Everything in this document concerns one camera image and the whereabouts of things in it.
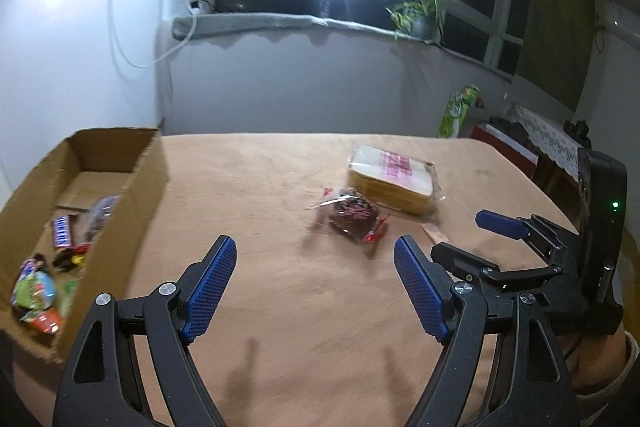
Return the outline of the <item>person's right hand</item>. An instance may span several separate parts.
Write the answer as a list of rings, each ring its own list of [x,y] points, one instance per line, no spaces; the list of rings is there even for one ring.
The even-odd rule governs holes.
[[[564,360],[572,386],[581,395],[613,384],[638,355],[636,340],[626,333],[623,323],[612,335],[574,335],[560,340],[564,343]]]

